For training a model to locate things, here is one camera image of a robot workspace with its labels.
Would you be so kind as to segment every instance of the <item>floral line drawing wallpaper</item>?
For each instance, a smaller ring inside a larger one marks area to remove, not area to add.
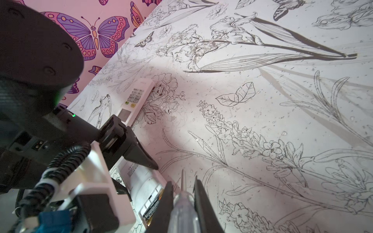
[[[202,180],[225,232],[372,232],[372,32],[315,26],[331,2],[163,0],[69,110],[99,127],[152,79],[132,128],[176,192],[182,169]]]

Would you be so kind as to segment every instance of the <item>bird drawing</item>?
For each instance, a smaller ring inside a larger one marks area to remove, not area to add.
[[[106,96],[102,96],[100,98],[100,105],[98,107],[95,107],[95,109],[92,111],[90,117],[88,118],[87,122],[91,122],[92,119],[95,116],[98,115],[96,128],[100,128],[101,127],[101,121],[102,121],[102,115],[103,115],[106,108],[109,108],[109,116],[111,116],[112,115],[112,101],[111,101],[111,98],[110,98],[109,94],[107,94]]]

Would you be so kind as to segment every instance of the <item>purple butterfly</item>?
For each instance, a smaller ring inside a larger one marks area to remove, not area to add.
[[[74,85],[71,87],[71,89],[68,91],[68,94],[76,94],[79,92],[77,82],[80,80],[80,78],[77,79],[77,81],[74,83]]]
[[[122,16],[113,16],[104,20],[96,32],[95,25],[100,18],[93,26],[87,21],[91,26],[89,30],[82,22],[71,16],[57,12],[41,13],[60,25],[73,38],[85,61],[94,59],[96,50],[100,50],[105,57],[112,57],[118,50],[117,42],[124,39],[124,33],[129,28],[127,18]]]

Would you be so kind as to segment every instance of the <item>butterfly drawing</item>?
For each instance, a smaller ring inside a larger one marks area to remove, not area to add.
[[[145,39],[143,39],[142,41],[140,41],[139,43],[137,43],[135,45],[135,47],[141,47],[141,48],[144,48],[145,45],[147,45],[150,41],[153,40],[153,33],[154,31],[152,31]]]
[[[135,26],[134,32],[144,21],[139,9],[136,7],[134,2],[131,2],[131,21],[132,24]]]
[[[305,4],[303,0],[273,0],[275,3],[280,4],[279,8],[273,14],[273,19],[275,21],[284,17],[289,10],[294,10]]]
[[[155,3],[156,5],[158,5],[159,3],[161,3],[162,0],[142,0],[143,3],[146,3],[146,6],[149,6],[151,3]]]
[[[129,28],[126,17],[113,16],[104,20],[96,31],[96,22],[88,29],[79,20],[58,12],[41,12],[44,16],[60,25],[76,42],[81,50],[84,60],[89,61],[96,57],[96,50],[100,50],[105,57],[112,57],[118,50],[118,43],[124,39],[124,33]]]
[[[77,80],[76,80],[76,82],[73,84],[73,86],[71,87],[71,89],[68,91],[68,93],[69,94],[76,94],[76,93],[78,93],[79,92],[79,89],[78,89],[78,84],[77,84],[77,82],[80,80],[80,78],[78,78]]]

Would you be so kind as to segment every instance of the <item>coiled cable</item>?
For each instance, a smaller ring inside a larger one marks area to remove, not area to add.
[[[43,174],[41,181],[34,189],[21,200],[21,218],[37,216],[44,210],[56,191],[51,183],[60,185],[66,178],[84,161],[91,151],[91,145],[84,142],[72,146],[62,153],[59,153],[49,164],[48,168],[54,168]]]
[[[25,193],[25,190],[24,189],[20,189],[18,191],[18,194],[17,194],[17,199],[16,199],[16,206],[15,206],[15,214],[17,215],[17,217],[20,217],[21,215],[21,207],[19,206],[19,201],[22,200],[22,197],[23,197],[23,194]]]

